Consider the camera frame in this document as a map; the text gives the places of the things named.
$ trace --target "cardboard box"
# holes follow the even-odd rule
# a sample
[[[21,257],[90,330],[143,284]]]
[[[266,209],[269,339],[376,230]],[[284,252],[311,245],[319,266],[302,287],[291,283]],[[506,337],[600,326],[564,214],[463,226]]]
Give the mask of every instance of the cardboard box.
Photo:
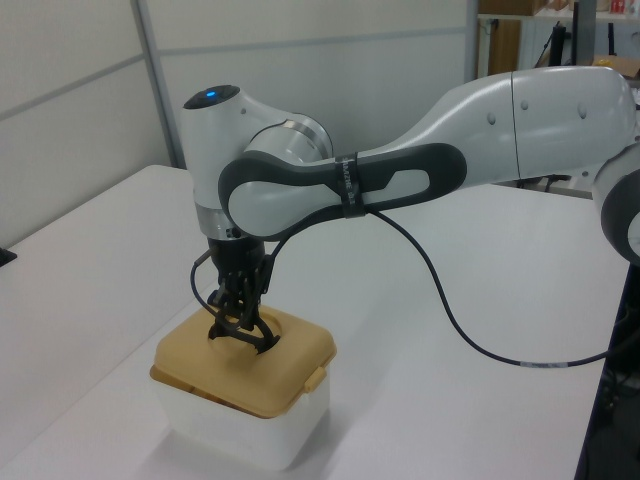
[[[640,59],[617,57],[615,55],[595,55],[593,65],[613,68],[626,78],[638,78],[640,74]]]
[[[478,13],[533,16],[548,0],[479,0]]]

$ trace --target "white wall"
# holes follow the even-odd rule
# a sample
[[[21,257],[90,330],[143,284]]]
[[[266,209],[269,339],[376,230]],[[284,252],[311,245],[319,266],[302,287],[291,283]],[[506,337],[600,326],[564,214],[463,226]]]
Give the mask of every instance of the white wall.
[[[471,0],[143,1],[167,110],[231,83],[307,114],[336,153],[408,130],[471,71]]]
[[[169,156],[127,0],[0,13],[0,246]]]

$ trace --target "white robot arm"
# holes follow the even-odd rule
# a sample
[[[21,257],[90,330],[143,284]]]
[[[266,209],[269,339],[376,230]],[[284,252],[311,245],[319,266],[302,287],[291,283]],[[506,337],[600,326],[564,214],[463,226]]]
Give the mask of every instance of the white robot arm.
[[[626,81],[600,67],[492,76],[447,93],[411,130],[333,157],[313,119],[233,86],[196,94],[181,137],[209,239],[277,240],[316,221],[425,202],[457,189],[549,174],[594,182],[605,235],[640,264],[640,150]]]

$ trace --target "container lid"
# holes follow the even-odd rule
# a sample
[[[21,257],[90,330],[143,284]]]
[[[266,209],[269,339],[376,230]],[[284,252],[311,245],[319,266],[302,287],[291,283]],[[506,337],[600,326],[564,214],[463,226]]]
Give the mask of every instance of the container lid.
[[[160,341],[152,377],[258,417],[285,413],[322,381],[336,346],[326,329],[287,313],[262,306],[260,316],[280,340],[258,354],[235,338],[210,340],[213,317],[199,310]]]

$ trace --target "white table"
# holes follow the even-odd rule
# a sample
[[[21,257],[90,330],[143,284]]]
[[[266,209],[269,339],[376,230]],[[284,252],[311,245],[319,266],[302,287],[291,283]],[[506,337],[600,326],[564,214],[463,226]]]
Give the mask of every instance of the white table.
[[[418,255],[370,217],[295,237],[263,298],[338,345],[330,413],[293,467],[261,471],[172,433],[147,373],[197,308],[187,272],[206,247],[190,190],[186,172],[145,169],[0,269],[0,478],[573,478],[602,362],[530,370],[480,356]],[[532,361],[606,349],[628,264],[591,202],[485,186],[391,216],[432,255],[479,344]]]

